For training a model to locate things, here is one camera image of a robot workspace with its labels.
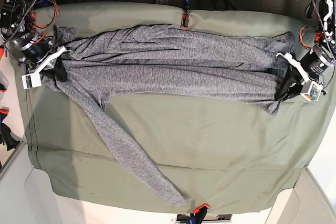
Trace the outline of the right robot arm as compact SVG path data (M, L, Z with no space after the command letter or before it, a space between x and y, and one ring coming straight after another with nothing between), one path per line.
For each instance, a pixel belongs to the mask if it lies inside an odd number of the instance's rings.
M34 8L41 2L48 2L54 7L49 23L37 22ZM10 42L23 54L23 64L28 73L39 67L48 56L57 51L54 43L45 38L42 31L54 22L59 15L56 0L4 0L1 9L1 36L4 44Z

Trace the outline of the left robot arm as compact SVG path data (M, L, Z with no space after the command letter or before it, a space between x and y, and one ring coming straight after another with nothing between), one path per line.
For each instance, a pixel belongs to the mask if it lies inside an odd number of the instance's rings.
M335 78L335 0L311 0L307 17L315 12L318 26L314 32L314 44L303 42L303 31L299 31L299 42L308 52L297 60L287 52L277 53L288 63L288 70L283 79L276 100L286 100L298 95L309 102L317 102L321 94Z

